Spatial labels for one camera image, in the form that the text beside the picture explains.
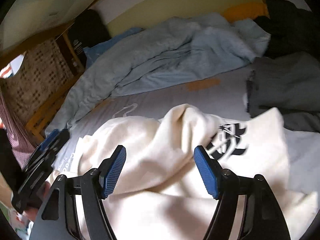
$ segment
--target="green wall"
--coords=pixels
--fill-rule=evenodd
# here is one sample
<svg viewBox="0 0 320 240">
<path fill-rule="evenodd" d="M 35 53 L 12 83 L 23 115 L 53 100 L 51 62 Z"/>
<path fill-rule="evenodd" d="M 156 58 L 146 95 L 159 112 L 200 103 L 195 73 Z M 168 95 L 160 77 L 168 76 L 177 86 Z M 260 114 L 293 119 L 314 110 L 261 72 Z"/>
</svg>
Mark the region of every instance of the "green wall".
<svg viewBox="0 0 320 240">
<path fill-rule="evenodd" d="M 261 0 L 145 0 L 108 24 L 112 36 L 131 27 L 149 28 L 170 17 L 194 17 L 209 12 L 223 12 L 230 6 Z"/>
</svg>

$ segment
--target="hand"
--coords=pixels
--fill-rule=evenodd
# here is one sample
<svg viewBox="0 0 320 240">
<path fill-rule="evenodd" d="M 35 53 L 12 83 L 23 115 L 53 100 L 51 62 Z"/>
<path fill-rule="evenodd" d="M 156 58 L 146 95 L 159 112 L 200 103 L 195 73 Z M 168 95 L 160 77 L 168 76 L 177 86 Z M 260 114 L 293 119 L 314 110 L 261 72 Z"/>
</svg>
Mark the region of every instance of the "hand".
<svg viewBox="0 0 320 240">
<path fill-rule="evenodd" d="M 51 187 L 50 183 L 46 181 L 44 183 L 43 198 L 45 198 L 46 195 L 49 193 L 50 187 Z M 39 210 L 37 208 L 27 207 L 27 209 L 23 212 L 23 215 L 34 222 L 36 220 L 38 211 Z"/>
</svg>

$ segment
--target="blue blanket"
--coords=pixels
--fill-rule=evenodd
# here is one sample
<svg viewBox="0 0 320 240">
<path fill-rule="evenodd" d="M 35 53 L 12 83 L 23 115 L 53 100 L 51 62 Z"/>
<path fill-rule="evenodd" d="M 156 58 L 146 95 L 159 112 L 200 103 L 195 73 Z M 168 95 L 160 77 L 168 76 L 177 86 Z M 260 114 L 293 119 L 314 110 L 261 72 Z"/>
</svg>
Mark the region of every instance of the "blue blanket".
<svg viewBox="0 0 320 240">
<path fill-rule="evenodd" d="M 109 96 L 157 90 L 243 67 L 263 55 L 269 40 L 250 19 L 230 25 L 218 13 L 170 18 L 101 55 L 70 89 L 46 135 L 71 128 Z"/>
</svg>

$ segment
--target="orange fabric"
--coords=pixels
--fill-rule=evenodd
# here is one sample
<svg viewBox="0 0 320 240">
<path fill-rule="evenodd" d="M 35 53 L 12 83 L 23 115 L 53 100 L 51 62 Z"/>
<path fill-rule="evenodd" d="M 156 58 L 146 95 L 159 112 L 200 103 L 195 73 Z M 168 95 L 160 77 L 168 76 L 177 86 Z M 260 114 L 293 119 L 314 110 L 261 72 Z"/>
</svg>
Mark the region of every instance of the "orange fabric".
<svg viewBox="0 0 320 240">
<path fill-rule="evenodd" d="M 254 20 L 258 16 L 268 16 L 267 5 L 258 2 L 249 2 L 228 8 L 222 14 L 228 22 L 250 18 Z"/>
</svg>

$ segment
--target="white garment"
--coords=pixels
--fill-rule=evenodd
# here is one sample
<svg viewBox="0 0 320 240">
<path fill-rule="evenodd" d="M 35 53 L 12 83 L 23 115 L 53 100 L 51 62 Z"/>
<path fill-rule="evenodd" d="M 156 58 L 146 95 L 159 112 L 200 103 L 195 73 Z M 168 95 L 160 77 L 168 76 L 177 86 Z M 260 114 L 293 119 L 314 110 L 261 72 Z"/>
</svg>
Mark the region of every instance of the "white garment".
<svg viewBox="0 0 320 240">
<path fill-rule="evenodd" d="M 248 122 L 203 114 L 186 104 L 172 108 L 161 122 L 140 116 L 111 119 L 92 136 L 79 140 L 71 168 L 74 173 L 66 175 L 82 175 L 98 167 L 121 144 L 126 147 L 127 159 L 114 194 L 103 202 L 117 239 L 202 239 L 217 201 L 204 187 L 194 165 L 193 150 L 208 145 L 216 133 L 212 144 L 218 144 L 219 138 L 223 140 L 219 126 L 227 123 L 239 123 L 239 129 L 245 131 L 241 130 L 238 143 L 231 139 L 228 149 L 222 146 L 226 153 L 219 159 L 221 166 L 239 176 L 264 175 L 284 213 L 292 240 L 298 239 L 316 215 L 317 194 L 285 190 L 289 162 L 283 120 L 276 108 Z M 235 129 L 232 125 L 224 127 Z M 246 150 L 234 155 L 235 148 Z M 49 181 L 52 183 L 58 174 L 55 171 Z M 230 239 L 237 238 L 243 200 L 239 198 Z M 89 239 L 80 202 L 79 196 L 79 223 Z"/>
</svg>

